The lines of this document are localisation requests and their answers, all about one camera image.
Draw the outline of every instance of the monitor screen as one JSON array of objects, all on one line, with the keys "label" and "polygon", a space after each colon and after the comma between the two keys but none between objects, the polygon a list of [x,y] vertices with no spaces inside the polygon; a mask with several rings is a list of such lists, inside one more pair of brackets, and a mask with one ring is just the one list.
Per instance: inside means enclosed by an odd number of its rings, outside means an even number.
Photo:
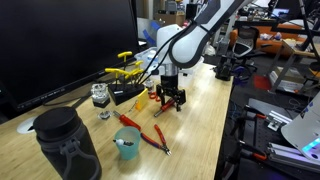
[{"label": "monitor screen", "polygon": [[118,53],[138,53],[132,7],[131,0],[1,1],[2,98],[23,110],[119,66]]},{"label": "monitor screen", "polygon": [[281,14],[288,14],[289,9],[280,9],[280,8],[274,8],[271,14],[271,17],[279,17]]}]

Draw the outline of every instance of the office chair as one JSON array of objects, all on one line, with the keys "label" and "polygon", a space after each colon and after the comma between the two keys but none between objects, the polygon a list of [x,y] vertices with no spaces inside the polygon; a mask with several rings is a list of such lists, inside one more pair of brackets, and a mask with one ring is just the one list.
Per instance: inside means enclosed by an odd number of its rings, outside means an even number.
[{"label": "office chair", "polygon": [[[259,37],[259,30],[255,27],[240,26],[238,27],[238,38],[232,48],[233,56],[240,62],[236,62],[238,66],[243,66],[251,72],[257,71],[257,67],[251,64],[247,64],[247,60],[252,57],[261,56],[265,54],[264,52],[256,49],[256,42]],[[271,46],[270,44],[263,44],[261,48]]]}]

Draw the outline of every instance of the red handle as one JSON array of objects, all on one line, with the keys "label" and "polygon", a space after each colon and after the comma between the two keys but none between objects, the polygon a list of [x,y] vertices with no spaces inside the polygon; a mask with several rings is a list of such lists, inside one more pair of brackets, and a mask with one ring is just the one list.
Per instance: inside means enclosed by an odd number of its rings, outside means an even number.
[{"label": "red handle", "polygon": [[168,102],[166,102],[166,104],[161,107],[161,110],[162,111],[167,110],[172,104],[174,104],[173,98],[169,99]]},{"label": "red handle", "polygon": [[260,118],[260,119],[266,119],[267,118],[267,116],[262,115],[262,114],[256,114],[256,117]]},{"label": "red handle", "polygon": [[161,139],[163,145],[165,145],[165,144],[166,144],[166,139],[164,139],[164,136],[163,136],[163,134],[162,134],[159,126],[155,124],[155,125],[154,125],[154,128],[157,130],[157,132],[158,132],[158,134],[159,134],[159,136],[160,136],[160,139]]},{"label": "red handle", "polygon": [[152,146],[158,148],[158,149],[161,149],[161,146],[160,144],[158,144],[157,142],[155,142],[154,140],[152,140],[151,138],[149,138],[147,135],[145,135],[144,133],[141,133],[141,138],[143,140],[145,140],[147,143],[151,144]]},{"label": "red handle", "polygon": [[141,127],[138,124],[127,118],[125,115],[121,115],[119,119],[125,126],[132,126],[137,128],[139,131],[141,130]]},{"label": "red handle", "polygon": [[252,155],[256,159],[261,160],[261,161],[265,161],[267,159],[267,155],[260,155],[260,154],[257,154],[257,153],[253,153]]}]

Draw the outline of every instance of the red tool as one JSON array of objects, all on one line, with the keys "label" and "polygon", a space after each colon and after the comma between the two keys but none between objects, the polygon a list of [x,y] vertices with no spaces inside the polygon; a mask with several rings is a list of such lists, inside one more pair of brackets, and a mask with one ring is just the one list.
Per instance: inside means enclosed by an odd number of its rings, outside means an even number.
[{"label": "red tool", "polygon": [[151,144],[152,146],[158,148],[158,149],[162,149],[168,156],[171,155],[171,151],[169,150],[169,148],[167,147],[167,142],[166,140],[164,139],[164,136],[159,128],[158,125],[154,125],[154,128],[157,130],[159,136],[160,136],[160,139],[161,139],[161,142],[162,142],[162,146],[160,144],[158,144],[157,142],[155,142],[154,140],[152,140],[151,138],[149,138],[147,135],[145,135],[144,133],[141,133],[141,138],[143,140],[145,140],[147,143]]},{"label": "red tool", "polygon": [[141,127],[136,124],[135,122],[133,122],[131,119],[129,119],[127,116],[125,115],[120,115],[117,111],[113,111],[114,116],[116,116],[117,118],[120,119],[120,121],[125,125],[125,126],[132,126],[137,128],[139,131],[141,130]]},{"label": "red tool", "polygon": [[150,98],[150,99],[155,99],[155,100],[156,100],[156,102],[161,101],[161,99],[159,98],[159,96],[157,95],[157,93],[156,93],[156,92],[152,92],[152,93],[150,93],[150,94],[149,94],[149,98]]},{"label": "red tool", "polygon": [[165,110],[167,110],[171,105],[174,104],[174,99],[170,98],[166,104],[164,104],[163,106],[161,106],[160,111],[158,111],[156,114],[154,114],[154,117],[158,117],[162,112],[164,112]]},{"label": "red tool", "polygon": [[252,156],[258,160],[264,161],[267,159],[267,155],[265,152],[261,151],[260,149],[249,145],[247,143],[245,143],[244,141],[239,140],[238,143],[240,144],[240,146],[242,147],[242,149],[245,149],[247,151],[251,151],[252,152]]}]

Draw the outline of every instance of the blue cup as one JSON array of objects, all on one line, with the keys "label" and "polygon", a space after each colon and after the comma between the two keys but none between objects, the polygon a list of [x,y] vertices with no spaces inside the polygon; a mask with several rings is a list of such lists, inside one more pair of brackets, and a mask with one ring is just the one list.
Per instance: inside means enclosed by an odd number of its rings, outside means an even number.
[{"label": "blue cup", "polygon": [[123,160],[130,160],[136,157],[139,152],[140,131],[132,126],[121,128],[114,139],[121,143],[115,143]]}]

